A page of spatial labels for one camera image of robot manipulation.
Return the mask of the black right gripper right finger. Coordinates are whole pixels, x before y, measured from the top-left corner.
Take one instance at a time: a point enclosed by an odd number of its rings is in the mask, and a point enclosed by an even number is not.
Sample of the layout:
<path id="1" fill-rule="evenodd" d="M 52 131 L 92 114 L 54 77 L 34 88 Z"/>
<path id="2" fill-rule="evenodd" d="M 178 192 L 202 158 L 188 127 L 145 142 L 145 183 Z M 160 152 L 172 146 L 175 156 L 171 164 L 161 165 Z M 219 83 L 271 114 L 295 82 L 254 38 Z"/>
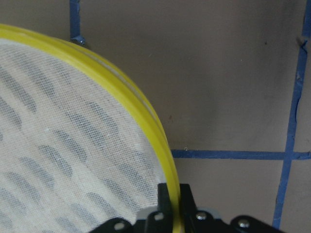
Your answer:
<path id="1" fill-rule="evenodd" d="M 184 218 L 194 218 L 197 213 L 197 206 L 189 184 L 180 184 L 181 211 Z"/>

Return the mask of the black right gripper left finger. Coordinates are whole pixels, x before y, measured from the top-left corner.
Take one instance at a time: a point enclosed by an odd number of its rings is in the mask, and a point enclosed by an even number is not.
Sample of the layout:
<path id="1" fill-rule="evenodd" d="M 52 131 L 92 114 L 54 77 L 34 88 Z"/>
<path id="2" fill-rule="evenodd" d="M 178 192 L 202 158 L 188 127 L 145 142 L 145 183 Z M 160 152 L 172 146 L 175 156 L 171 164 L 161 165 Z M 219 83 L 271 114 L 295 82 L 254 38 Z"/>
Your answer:
<path id="1" fill-rule="evenodd" d="M 160 183 L 157 186 L 157 211 L 161 213 L 164 220 L 173 219 L 173 209 L 166 183 Z"/>

